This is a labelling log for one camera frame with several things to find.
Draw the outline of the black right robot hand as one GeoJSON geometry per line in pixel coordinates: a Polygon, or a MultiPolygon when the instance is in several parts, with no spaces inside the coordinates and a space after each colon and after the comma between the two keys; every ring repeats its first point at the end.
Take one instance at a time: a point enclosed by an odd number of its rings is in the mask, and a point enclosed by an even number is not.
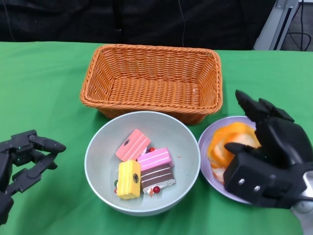
{"type": "Polygon", "coordinates": [[[258,148],[231,141],[225,148],[233,153],[246,152],[279,168],[313,161],[313,146],[304,129],[283,109],[260,98],[236,90],[235,96],[245,115],[255,123],[258,148]]]}

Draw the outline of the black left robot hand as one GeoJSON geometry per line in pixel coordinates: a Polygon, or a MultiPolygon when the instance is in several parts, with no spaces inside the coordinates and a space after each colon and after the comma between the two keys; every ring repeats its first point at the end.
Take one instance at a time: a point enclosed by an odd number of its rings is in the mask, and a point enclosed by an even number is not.
{"type": "Polygon", "coordinates": [[[65,145],[38,136],[36,130],[12,135],[0,143],[0,191],[13,196],[28,190],[44,171],[57,168],[54,160],[65,150],[65,145]]]}

